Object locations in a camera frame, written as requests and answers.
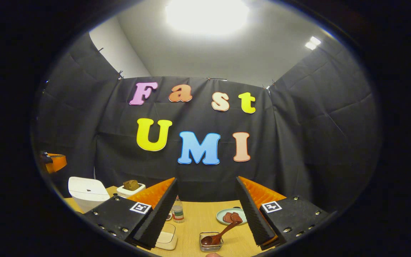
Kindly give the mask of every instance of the white appliance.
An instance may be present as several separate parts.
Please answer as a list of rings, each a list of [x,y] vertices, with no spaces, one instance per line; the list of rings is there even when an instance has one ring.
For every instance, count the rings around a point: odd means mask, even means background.
[[[77,205],[86,213],[110,198],[101,181],[83,177],[70,177],[69,193]]]
[[[130,197],[131,195],[133,195],[133,194],[135,194],[135,193],[138,193],[138,192],[141,192],[142,190],[145,189],[145,185],[144,185],[144,184],[140,184],[140,183],[137,183],[137,184],[139,184],[139,188],[136,189],[136,190],[134,190],[134,191],[124,189],[123,186],[117,188],[117,194],[118,194],[118,196],[121,196],[121,197],[124,197],[124,198],[128,198],[128,197]]]

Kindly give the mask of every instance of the letter m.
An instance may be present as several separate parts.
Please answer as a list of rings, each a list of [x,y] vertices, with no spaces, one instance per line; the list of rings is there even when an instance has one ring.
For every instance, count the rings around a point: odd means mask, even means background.
[[[191,158],[189,153],[193,156],[194,162],[199,163],[202,156],[205,154],[205,158],[202,163],[215,165],[220,163],[217,157],[218,140],[220,135],[216,133],[209,133],[205,136],[204,141],[199,145],[199,141],[193,132],[183,131],[180,133],[180,137],[183,140],[182,143],[182,155],[178,158],[178,162],[181,164],[190,164]]]

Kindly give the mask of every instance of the table surface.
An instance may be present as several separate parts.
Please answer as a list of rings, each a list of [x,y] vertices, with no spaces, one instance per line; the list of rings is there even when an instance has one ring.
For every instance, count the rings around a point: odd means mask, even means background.
[[[112,186],[106,190],[110,196],[113,196],[113,194],[116,193],[116,189],[117,187]],[[83,213],[74,199],[65,198],[64,200],[73,210]],[[238,200],[214,203],[182,201],[182,204],[185,221],[183,223],[176,223],[173,219],[166,221],[166,223],[176,226],[176,235],[178,236],[176,248],[171,251],[159,248],[152,248],[150,251],[141,248],[142,250],[166,257],[205,257],[208,252],[201,252],[199,249],[199,233],[211,231],[221,232],[227,225],[217,220],[217,212],[235,206],[242,207]],[[217,253],[223,257],[254,256],[269,250],[261,251],[261,249],[256,246],[248,223],[238,225],[231,229],[223,235],[222,239],[224,242],[223,246]]]

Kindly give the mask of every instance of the plastic bottle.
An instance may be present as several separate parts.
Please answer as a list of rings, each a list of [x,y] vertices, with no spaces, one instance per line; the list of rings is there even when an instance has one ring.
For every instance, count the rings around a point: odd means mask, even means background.
[[[172,219],[176,223],[182,223],[185,221],[185,217],[183,215],[183,206],[180,199],[178,199],[178,195],[176,197],[176,201],[171,209],[172,212]]]

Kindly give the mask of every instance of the plate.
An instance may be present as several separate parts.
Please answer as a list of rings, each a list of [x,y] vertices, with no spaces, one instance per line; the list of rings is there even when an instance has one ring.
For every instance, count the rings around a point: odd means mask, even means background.
[[[227,222],[223,221],[223,216],[225,216],[225,214],[227,212],[230,212],[230,213],[237,212],[239,214],[240,218],[242,219],[242,223],[240,223],[239,225],[242,225],[242,224],[247,222],[247,218],[245,217],[245,213],[243,212],[242,209],[240,209],[240,208],[229,208],[229,209],[224,209],[224,210],[221,210],[221,211],[217,212],[217,220],[220,221],[220,223],[223,223],[225,225],[230,224],[230,223],[227,223]]]

